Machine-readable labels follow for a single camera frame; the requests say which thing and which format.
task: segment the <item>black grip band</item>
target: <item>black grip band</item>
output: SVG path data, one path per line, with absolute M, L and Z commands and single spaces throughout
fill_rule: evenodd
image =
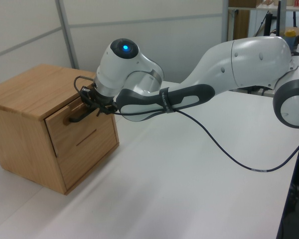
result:
M 159 96 L 160 96 L 161 101 L 163 103 L 162 106 L 163 106 L 164 112 L 165 113 L 173 113 L 174 110 L 171 107 L 171 104 L 170 104 L 169 99 L 168 99 L 168 87 L 164 88 L 164 89 L 160 89 Z

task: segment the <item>drawer front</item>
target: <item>drawer front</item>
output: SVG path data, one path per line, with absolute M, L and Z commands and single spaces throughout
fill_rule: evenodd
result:
M 76 99 L 45 120 L 67 189 L 119 143 L 113 115 L 97 117 L 95 111 L 80 122 L 69 122 L 85 110 Z

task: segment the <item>wooden cabinet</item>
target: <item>wooden cabinet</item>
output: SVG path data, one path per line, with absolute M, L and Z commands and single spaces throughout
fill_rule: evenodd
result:
M 119 145 L 113 115 L 85 110 L 73 81 L 95 73 L 39 65 L 0 84 L 0 165 L 68 194 Z M 78 88 L 91 82 L 78 79 Z

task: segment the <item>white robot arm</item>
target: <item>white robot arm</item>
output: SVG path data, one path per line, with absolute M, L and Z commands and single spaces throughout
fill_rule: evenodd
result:
M 264 86 L 275 89 L 274 111 L 287 126 L 299 128 L 299 56 L 292 56 L 280 37 L 255 37 L 209 49 L 179 85 L 160 89 L 163 70 L 128 39 L 106 49 L 96 72 L 91 99 L 118 109 L 132 121 L 149 119 L 207 102 L 224 91 Z M 133 113 L 150 112 L 140 115 Z

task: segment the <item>table surface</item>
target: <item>table surface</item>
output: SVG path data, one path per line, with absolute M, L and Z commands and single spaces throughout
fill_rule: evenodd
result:
M 225 92 L 183 111 L 253 168 L 281 164 L 299 144 L 272 98 Z M 0 239 L 276 238 L 296 157 L 253 172 L 178 113 L 116 120 L 119 148 L 68 196 L 0 167 Z

